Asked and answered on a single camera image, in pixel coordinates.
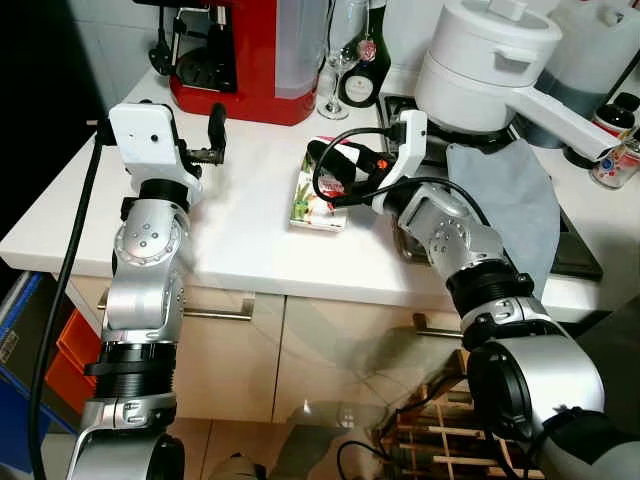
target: white rice cooker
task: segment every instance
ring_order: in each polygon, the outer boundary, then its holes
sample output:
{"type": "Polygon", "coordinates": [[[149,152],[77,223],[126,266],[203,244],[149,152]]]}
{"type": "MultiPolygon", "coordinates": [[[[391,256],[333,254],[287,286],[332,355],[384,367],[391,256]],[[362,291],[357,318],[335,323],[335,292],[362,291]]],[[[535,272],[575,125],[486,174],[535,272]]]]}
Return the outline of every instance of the white rice cooker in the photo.
{"type": "Polygon", "coordinates": [[[416,87],[416,102],[444,128],[494,132],[516,112],[590,158],[619,141],[533,85],[562,38],[517,0],[445,3],[416,87]]]}

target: stove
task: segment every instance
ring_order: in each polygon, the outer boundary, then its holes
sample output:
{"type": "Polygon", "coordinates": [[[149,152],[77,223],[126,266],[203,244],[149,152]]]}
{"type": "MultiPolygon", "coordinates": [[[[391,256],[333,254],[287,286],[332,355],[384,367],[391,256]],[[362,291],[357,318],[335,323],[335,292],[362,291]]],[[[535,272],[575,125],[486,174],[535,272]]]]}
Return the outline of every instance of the stove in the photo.
{"type": "MultiPolygon", "coordinates": [[[[417,109],[413,97],[388,95],[381,93],[378,98],[378,114],[383,127],[388,127],[397,120],[404,110],[417,109]]],[[[511,128],[482,135],[449,132],[429,121],[427,125],[427,154],[418,170],[419,176],[430,175],[447,177],[446,149],[451,143],[475,147],[483,153],[493,153],[514,141],[517,137],[511,128]]],[[[398,145],[386,139],[386,150],[397,156],[398,145]]],[[[580,237],[580,234],[560,208],[560,239],[558,249],[551,267],[551,273],[572,277],[599,280],[602,268],[580,237]]],[[[407,262],[425,263],[427,254],[413,237],[400,229],[394,222],[394,239],[400,256],[407,262]]]]}

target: cabinet handle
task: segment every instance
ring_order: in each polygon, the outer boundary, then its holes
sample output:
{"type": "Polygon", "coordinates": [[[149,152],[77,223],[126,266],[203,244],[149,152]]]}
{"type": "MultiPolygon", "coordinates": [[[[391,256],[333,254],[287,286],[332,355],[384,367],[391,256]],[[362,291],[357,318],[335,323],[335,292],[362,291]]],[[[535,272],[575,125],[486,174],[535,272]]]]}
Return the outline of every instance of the cabinet handle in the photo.
{"type": "MultiPolygon", "coordinates": [[[[105,310],[107,308],[107,297],[109,296],[109,289],[105,289],[98,300],[96,308],[98,310],[105,310]]],[[[237,320],[240,322],[250,322],[253,319],[253,308],[255,305],[255,299],[244,298],[242,300],[242,307],[239,312],[229,312],[225,310],[207,310],[204,308],[184,307],[183,314],[189,317],[210,318],[215,320],[237,320]]]]}
{"type": "Polygon", "coordinates": [[[427,327],[427,316],[424,313],[413,314],[413,326],[416,329],[416,335],[423,335],[425,337],[462,338],[462,333],[459,330],[427,327]]]}

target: gray cloth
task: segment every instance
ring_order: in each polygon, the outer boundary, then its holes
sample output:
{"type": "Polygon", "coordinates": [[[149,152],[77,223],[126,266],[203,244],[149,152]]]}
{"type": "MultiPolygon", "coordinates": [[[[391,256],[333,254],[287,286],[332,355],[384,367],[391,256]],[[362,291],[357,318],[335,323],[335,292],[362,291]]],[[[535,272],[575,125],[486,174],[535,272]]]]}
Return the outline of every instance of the gray cloth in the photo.
{"type": "Polygon", "coordinates": [[[516,268],[533,278],[534,295],[542,298],[560,238],[560,206],[529,144],[520,139],[490,155],[453,144],[447,163],[449,179],[475,198],[516,268]]]}

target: wine glass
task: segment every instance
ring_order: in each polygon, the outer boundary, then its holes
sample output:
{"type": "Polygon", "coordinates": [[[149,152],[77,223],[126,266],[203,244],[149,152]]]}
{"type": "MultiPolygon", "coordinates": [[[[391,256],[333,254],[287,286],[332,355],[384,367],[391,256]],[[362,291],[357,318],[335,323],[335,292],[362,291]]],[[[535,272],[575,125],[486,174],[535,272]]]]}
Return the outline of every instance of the wine glass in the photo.
{"type": "Polygon", "coordinates": [[[318,112],[331,120],[341,120],[349,115],[347,107],[338,100],[338,86],[342,76],[360,60],[360,44],[365,39],[368,17],[368,0],[335,0],[329,19],[326,55],[327,65],[333,69],[335,83],[326,103],[318,106],[318,112]]]}

